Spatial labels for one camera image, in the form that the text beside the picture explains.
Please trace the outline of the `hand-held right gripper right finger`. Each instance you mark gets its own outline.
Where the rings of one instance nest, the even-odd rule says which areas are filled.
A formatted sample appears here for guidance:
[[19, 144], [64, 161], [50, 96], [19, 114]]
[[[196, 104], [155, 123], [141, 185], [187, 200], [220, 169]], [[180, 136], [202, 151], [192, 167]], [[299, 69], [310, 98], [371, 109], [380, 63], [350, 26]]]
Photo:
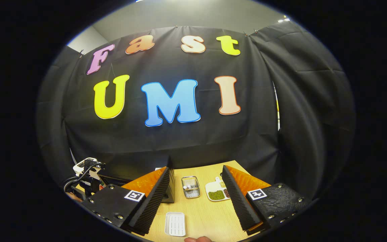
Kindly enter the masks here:
[[225, 165], [222, 179], [241, 228], [248, 235], [281, 227], [313, 202], [284, 183], [270, 185]]

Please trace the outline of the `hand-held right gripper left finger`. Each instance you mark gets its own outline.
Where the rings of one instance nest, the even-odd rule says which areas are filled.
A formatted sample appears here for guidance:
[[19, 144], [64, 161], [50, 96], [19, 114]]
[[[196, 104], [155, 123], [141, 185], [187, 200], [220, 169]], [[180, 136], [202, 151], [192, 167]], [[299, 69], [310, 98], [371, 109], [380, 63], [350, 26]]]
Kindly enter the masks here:
[[162, 167], [123, 186], [108, 184], [81, 205], [114, 227], [144, 236], [173, 180], [173, 168]]

